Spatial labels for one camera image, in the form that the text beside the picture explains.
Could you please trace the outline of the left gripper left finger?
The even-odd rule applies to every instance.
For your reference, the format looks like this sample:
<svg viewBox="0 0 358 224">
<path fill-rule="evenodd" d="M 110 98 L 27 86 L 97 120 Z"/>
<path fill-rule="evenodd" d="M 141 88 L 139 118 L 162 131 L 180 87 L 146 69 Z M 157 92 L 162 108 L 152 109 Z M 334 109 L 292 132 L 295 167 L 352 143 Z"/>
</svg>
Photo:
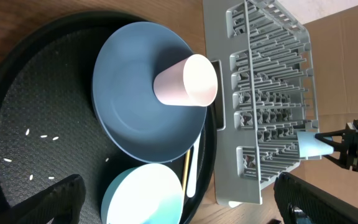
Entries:
<svg viewBox="0 0 358 224">
<path fill-rule="evenodd" d="M 0 223 L 77 224 L 85 196 L 82 176 L 73 174 L 0 214 Z"/>
</svg>

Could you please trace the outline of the light blue bowl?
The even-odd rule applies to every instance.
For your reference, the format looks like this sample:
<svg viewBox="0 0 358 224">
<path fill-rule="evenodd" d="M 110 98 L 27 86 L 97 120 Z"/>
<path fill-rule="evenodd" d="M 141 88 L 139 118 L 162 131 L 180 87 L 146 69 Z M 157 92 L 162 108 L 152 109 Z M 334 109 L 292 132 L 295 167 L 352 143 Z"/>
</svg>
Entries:
<svg viewBox="0 0 358 224">
<path fill-rule="evenodd" d="M 101 203 L 103 224 L 179 224 L 184 193 L 171 168 L 146 164 L 121 172 L 106 189 Z"/>
</svg>

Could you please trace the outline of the light blue cup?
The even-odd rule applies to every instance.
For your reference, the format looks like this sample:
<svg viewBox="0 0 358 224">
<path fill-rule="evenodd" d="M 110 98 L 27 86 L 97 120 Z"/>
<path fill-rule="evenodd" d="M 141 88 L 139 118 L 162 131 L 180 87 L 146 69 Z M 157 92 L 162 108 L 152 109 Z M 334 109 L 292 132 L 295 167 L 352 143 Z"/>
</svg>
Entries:
<svg viewBox="0 0 358 224">
<path fill-rule="evenodd" d="M 301 160 L 320 160 L 323 156 L 331 155 L 334 148 L 315 138 L 316 132 L 299 131 L 298 152 Z"/>
</svg>

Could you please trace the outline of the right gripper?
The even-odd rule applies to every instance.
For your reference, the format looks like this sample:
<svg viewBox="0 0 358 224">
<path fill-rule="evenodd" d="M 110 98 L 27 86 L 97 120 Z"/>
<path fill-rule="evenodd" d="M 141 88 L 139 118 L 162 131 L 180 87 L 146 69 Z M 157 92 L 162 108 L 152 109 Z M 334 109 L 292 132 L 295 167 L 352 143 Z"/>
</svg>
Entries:
<svg viewBox="0 0 358 224">
<path fill-rule="evenodd" d="M 339 159 L 331 155 L 324 155 L 326 159 L 333 162 L 342 169 L 358 172 L 358 119 L 346 124 L 346 130 L 332 131 L 327 133 L 315 134 L 315 138 L 330 146 L 342 146 L 341 142 L 332 140 L 334 136 L 343 136 L 343 141 L 346 143 L 346 156 L 339 155 Z"/>
</svg>

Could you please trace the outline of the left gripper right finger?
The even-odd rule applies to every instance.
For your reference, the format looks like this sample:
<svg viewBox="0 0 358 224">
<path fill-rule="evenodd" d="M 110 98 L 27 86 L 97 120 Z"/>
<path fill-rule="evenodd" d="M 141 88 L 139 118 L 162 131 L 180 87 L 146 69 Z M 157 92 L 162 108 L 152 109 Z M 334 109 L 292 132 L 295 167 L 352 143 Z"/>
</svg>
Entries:
<svg viewBox="0 0 358 224">
<path fill-rule="evenodd" d="M 276 179 L 274 197 L 284 223 L 358 224 L 358 208 L 282 172 Z"/>
</svg>

